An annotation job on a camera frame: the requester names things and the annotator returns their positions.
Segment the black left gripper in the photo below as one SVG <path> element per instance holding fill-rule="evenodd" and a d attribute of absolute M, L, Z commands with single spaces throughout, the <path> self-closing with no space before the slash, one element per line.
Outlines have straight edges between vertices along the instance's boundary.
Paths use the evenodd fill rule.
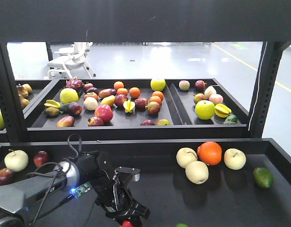
<path fill-rule="evenodd" d="M 136 201 L 126 182 L 115 175 L 107 152 L 83 152 L 77 156 L 79 183 L 90 182 L 97 193 L 95 203 L 105 210 L 106 217 L 122 225 L 128 218 L 134 227 L 142 227 L 140 218 L 148 219 L 150 210 Z"/>

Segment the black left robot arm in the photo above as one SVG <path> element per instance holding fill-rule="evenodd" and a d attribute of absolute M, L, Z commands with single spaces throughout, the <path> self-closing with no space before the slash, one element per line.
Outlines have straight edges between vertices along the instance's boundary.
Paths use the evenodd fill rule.
<path fill-rule="evenodd" d="M 139 177 L 139 169 L 114 168 L 107 152 L 83 152 L 66 158 L 55 163 L 52 172 L 41 174 L 35 170 L 28 179 L 0 186 L 0 227 L 32 227 L 36 220 L 89 189 L 95 190 L 94 202 L 105 211 L 106 217 L 120 225 L 129 222 L 140 227 L 140 219 L 147 219 L 150 210 L 135 200 L 128 188 L 128 183 L 138 181 Z M 48 196 L 65 187 L 70 188 L 67 196 L 41 213 Z"/>

